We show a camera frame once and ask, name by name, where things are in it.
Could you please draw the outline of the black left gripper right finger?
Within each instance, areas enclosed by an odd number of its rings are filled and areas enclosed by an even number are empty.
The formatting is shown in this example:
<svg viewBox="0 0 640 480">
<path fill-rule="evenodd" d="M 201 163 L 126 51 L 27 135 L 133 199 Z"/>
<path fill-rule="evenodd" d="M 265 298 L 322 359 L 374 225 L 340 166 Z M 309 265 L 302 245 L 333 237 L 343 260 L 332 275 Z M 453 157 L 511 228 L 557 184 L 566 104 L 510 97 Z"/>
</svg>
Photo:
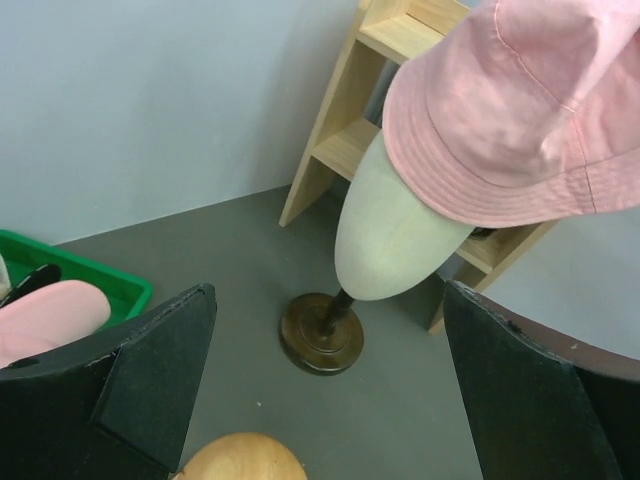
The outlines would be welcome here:
<svg viewBox="0 0 640 480">
<path fill-rule="evenodd" d="M 639 362 L 450 281 L 451 355 L 485 479 L 636 479 Z"/>
</svg>

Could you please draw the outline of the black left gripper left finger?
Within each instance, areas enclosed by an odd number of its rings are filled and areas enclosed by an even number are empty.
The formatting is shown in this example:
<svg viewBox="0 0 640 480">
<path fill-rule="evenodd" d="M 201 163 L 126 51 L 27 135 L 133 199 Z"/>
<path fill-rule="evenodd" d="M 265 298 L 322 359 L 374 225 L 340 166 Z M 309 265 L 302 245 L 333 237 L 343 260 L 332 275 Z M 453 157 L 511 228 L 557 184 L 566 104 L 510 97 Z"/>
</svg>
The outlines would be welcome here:
<svg viewBox="0 0 640 480">
<path fill-rule="evenodd" d="M 216 319 L 213 285 L 1 371 L 4 479 L 167 479 Z"/>
</svg>

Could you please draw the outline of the pink baseball cap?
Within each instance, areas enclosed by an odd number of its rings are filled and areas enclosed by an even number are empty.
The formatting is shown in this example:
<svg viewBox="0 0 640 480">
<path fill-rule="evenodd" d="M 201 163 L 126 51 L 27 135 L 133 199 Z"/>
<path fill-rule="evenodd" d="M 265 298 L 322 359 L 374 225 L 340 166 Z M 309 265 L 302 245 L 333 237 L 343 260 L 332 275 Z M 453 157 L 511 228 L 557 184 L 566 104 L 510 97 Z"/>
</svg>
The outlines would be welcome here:
<svg viewBox="0 0 640 480">
<path fill-rule="evenodd" d="M 111 306 L 79 280 L 48 285 L 1 308 L 1 366 L 82 339 L 102 327 Z"/>
</svg>

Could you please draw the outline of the pink bucket hat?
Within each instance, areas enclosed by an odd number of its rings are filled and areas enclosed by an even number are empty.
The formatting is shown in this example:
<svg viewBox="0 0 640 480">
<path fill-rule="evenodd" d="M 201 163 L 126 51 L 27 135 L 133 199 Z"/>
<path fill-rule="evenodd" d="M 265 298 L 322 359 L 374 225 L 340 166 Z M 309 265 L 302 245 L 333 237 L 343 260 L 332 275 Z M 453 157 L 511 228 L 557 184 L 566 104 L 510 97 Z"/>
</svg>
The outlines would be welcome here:
<svg viewBox="0 0 640 480">
<path fill-rule="evenodd" d="M 428 207 L 508 228 L 639 203 L 639 5 L 483 1 L 405 62 L 382 122 Z"/>
</svg>

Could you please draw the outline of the beige cap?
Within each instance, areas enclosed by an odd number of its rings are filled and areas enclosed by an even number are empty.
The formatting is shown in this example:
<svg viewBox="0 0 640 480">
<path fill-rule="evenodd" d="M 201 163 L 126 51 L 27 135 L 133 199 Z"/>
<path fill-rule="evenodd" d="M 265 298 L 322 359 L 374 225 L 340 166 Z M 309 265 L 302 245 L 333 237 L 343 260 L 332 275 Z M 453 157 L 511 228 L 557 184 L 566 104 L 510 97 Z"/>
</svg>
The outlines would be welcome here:
<svg viewBox="0 0 640 480">
<path fill-rule="evenodd" d="M 0 255 L 0 299 L 4 299 L 11 290 L 10 275 L 2 255 Z"/>
</svg>

